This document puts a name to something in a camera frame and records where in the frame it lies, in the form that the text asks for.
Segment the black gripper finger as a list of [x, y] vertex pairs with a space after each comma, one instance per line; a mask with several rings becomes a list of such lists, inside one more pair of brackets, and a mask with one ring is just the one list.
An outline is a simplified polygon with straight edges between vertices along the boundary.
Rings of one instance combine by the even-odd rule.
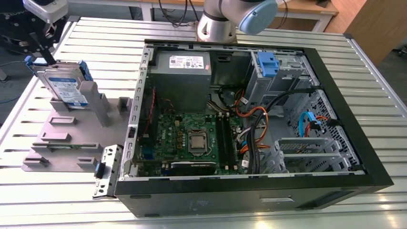
[[60, 41], [66, 18], [58, 19], [54, 23], [46, 23], [42, 29], [44, 37], [52, 42]]
[[29, 46], [32, 52], [38, 52], [48, 65], [54, 65], [56, 60], [50, 54], [49, 49], [53, 46], [53, 35], [48, 33], [30, 33]]

